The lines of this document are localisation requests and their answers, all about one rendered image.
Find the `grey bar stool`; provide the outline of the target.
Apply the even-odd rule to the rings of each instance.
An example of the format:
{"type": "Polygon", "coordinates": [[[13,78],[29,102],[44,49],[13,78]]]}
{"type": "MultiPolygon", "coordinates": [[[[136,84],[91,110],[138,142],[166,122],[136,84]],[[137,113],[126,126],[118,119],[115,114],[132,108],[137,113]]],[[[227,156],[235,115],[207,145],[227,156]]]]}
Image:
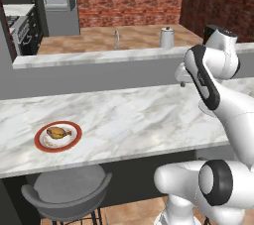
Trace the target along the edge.
{"type": "Polygon", "coordinates": [[[93,165],[42,172],[34,185],[21,188],[24,198],[52,225],[69,225],[89,215],[92,225],[102,225],[100,205],[112,173],[93,165]]]}

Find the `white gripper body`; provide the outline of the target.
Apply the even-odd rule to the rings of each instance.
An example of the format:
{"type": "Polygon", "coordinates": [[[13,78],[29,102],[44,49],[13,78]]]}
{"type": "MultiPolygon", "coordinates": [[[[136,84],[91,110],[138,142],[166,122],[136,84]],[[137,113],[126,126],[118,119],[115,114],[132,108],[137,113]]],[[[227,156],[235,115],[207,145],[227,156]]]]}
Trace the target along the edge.
{"type": "Polygon", "coordinates": [[[192,78],[186,70],[185,64],[182,62],[175,72],[175,79],[181,83],[191,83],[192,78]]]}

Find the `silver sink tap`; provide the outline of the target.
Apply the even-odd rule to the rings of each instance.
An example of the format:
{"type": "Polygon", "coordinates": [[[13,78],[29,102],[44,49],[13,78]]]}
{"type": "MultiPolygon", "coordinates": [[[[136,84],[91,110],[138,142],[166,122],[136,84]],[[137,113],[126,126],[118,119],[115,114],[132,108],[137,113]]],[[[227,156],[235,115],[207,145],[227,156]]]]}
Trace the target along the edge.
{"type": "Polygon", "coordinates": [[[118,51],[120,50],[120,36],[118,30],[115,30],[114,34],[114,50],[118,51]]]}

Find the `white kettle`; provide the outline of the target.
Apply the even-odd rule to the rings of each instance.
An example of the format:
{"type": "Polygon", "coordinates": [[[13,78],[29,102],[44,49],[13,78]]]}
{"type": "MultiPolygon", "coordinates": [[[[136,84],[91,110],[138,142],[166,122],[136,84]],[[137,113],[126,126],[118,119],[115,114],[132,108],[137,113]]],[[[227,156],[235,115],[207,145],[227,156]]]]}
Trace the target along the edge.
{"type": "Polygon", "coordinates": [[[175,46],[175,31],[170,28],[162,28],[160,36],[160,47],[164,49],[171,49],[175,46]]]}

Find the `grey fridge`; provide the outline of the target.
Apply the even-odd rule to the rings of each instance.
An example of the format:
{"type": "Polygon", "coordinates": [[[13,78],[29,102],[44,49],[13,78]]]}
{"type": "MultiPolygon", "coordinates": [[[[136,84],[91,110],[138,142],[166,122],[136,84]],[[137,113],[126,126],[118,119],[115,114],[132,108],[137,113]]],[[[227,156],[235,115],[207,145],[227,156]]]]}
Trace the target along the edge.
{"type": "Polygon", "coordinates": [[[51,37],[80,34],[77,0],[44,0],[51,37]]]}

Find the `black oven with hob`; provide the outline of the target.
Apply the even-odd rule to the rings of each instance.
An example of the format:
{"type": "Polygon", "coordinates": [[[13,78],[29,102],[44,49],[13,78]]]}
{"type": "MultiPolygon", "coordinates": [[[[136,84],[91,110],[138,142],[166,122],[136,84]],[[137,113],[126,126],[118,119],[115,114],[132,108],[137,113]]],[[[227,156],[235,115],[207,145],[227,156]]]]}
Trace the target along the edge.
{"type": "Polygon", "coordinates": [[[43,31],[34,4],[9,4],[5,15],[13,18],[9,27],[18,56],[35,56],[38,53],[43,31]]]}

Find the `brown chicken drumstick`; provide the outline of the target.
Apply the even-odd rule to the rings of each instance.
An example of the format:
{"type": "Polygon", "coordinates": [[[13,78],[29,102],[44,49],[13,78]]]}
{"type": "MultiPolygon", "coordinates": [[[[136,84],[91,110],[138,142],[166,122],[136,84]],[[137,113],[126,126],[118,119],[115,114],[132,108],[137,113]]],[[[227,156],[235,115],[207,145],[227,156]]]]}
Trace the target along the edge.
{"type": "Polygon", "coordinates": [[[60,127],[51,127],[47,129],[47,134],[52,138],[52,139],[62,139],[63,137],[67,135],[71,135],[71,131],[65,130],[60,127]]]}

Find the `red-rimmed white plate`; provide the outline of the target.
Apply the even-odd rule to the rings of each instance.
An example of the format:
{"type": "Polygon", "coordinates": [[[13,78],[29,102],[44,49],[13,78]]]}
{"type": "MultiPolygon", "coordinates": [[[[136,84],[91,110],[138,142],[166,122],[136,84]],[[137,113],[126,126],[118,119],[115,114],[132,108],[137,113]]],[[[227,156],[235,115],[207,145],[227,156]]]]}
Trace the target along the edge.
{"type": "Polygon", "coordinates": [[[68,150],[76,145],[81,139],[81,135],[81,128],[77,124],[70,121],[57,121],[42,127],[35,135],[34,143],[43,152],[57,153],[68,150]],[[51,127],[60,127],[71,131],[71,135],[67,135],[62,139],[52,139],[47,134],[47,129],[51,127]]]}

